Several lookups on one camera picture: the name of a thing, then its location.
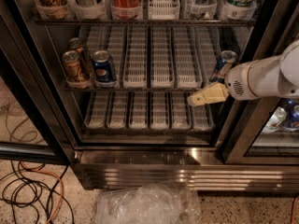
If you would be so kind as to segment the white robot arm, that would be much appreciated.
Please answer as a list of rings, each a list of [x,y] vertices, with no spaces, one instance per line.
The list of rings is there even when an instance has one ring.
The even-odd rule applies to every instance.
[[[191,106],[224,102],[231,95],[236,100],[263,97],[299,97],[299,40],[281,55],[242,63],[232,68],[224,83],[213,82],[187,98]]]

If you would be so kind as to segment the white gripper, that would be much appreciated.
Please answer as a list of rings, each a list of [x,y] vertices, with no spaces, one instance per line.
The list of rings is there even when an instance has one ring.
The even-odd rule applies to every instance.
[[[224,79],[226,86],[219,82],[213,82],[190,95],[187,102],[191,106],[216,104],[224,102],[229,93],[236,100],[258,99],[256,88],[259,82],[258,75],[256,61],[239,64],[226,75]]]

